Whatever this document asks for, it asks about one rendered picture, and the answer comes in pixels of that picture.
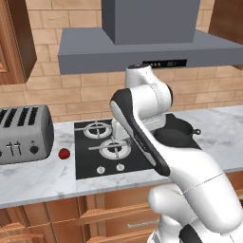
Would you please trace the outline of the wooden drawer front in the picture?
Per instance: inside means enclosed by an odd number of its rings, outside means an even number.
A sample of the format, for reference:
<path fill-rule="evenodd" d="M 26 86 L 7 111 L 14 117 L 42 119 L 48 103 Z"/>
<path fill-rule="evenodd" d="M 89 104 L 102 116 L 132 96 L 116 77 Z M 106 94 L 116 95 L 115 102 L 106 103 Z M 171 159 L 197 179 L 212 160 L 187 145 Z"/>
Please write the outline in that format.
<path fill-rule="evenodd" d="M 227 177 L 239 199 L 243 200 L 243 171 L 227 173 Z"/>
<path fill-rule="evenodd" d="M 79 196 L 84 243 L 141 243 L 157 228 L 157 224 L 129 229 L 136 224 L 159 219 L 147 203 L 151 186 L 118 190 L 90 196 Z"/>

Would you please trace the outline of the wooden cupboard door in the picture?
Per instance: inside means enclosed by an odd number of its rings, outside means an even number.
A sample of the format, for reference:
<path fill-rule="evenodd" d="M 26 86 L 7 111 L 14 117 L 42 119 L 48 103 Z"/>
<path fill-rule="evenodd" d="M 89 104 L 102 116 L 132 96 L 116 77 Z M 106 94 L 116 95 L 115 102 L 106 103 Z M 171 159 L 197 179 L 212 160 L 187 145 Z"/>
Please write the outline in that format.
<path fill-rule="evenodd" d="M 14 234 L 41 234 L 45 243 L 84 243 L 76 197 L 0 209 L 0 227 L 18 223 Z"/>

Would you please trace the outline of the black pot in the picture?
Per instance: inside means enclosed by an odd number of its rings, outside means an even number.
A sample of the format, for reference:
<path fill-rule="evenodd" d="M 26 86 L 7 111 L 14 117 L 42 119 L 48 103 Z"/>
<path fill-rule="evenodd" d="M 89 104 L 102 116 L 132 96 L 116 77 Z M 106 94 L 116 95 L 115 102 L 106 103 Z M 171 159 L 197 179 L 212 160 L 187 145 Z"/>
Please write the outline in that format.
<path fill-rule="evenodd" d="M 201 130 L 195 129 L 187 121 L 177 118 L 174 114 L 167 114 L 165 125 L 154 132 L 154 137 L 169 147 L 199 149 L 193 135 L 200 134 Z"/>

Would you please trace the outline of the black gas hob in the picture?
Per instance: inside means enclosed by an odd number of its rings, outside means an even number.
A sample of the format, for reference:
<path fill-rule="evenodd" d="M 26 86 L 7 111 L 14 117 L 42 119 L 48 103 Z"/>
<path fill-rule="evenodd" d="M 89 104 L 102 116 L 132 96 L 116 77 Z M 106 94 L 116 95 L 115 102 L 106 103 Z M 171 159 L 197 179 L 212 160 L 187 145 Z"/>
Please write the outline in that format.
<path fill-rule="evenodd" d="M 74 123 L 76 179 L 153 168 L 133 141 L 117 140 L 112 136 L 111 122 L 106 119 Z M 123 171 L 117 170 L 118 163 L 124 165 Z M 97 173 L 99 166 L 105 168 L 102 175 Z"/>

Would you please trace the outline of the wooden wall cupboard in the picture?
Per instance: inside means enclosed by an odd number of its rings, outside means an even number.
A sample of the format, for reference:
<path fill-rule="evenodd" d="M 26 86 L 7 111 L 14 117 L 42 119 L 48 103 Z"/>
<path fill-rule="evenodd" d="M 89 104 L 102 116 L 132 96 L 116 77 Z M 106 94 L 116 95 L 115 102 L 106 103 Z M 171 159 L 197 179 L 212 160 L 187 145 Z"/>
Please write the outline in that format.
<path fill-rule="evenodd" d="M 25 84 L 36 61 L 26 0 L 0 0 L 0 84 Z"/>
<path fill-rule="evenodd" d="M 202 65 L 232 65 L 243 71 L 243 0 L 215 0 Z"/>

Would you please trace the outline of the silver four-slot toaster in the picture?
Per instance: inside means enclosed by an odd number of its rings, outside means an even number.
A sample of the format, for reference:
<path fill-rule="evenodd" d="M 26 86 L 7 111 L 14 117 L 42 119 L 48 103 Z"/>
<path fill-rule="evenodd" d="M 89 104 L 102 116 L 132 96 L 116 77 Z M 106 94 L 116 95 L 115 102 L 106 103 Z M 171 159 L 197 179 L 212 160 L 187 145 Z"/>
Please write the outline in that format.
<path fill-rule="evenodd" d="M 46 159 L 53 142 L 46 105 L 0 108 L 0 165 Z"/>

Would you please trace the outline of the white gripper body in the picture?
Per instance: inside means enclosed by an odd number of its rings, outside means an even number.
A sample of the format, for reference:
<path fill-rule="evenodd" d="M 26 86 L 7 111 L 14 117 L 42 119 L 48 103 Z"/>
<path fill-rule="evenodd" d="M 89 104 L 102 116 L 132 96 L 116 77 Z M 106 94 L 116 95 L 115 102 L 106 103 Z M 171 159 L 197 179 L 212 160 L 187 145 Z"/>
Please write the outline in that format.
<path fill-rule="evenodd" d="M 115 139 L 126 140 L 130 138 L 128 133 L 125 131 L 125 129 L 117 120 L 113 120 L 111 122 L 111 126 L 112 126 L 112 135 Z"/>

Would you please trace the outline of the grey range hood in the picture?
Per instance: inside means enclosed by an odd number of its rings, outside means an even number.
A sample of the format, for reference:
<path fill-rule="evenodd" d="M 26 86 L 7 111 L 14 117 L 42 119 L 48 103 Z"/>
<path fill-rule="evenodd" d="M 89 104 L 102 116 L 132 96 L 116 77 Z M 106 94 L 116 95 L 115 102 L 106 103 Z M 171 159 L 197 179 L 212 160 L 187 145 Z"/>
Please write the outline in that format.
<path fill-rule="evenodd" d="M 200 0 L 102 0 L 100 28 L 65 28 L 58 61 L 66 74 L 243 65 L 243 46 L 196 29 Z"/>

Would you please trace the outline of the red tomato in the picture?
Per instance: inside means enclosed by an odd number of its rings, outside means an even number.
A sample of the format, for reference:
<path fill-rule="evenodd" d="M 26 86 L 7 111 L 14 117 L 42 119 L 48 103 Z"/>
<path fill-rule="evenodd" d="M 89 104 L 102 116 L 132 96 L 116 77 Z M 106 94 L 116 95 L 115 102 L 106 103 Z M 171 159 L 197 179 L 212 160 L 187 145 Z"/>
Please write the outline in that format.
<path fill-rule="evenodd" d="M 60 159 L 68 159 L 70 157 L 70 151 L 66 148 L 62 148 L 58 154 Z"/>

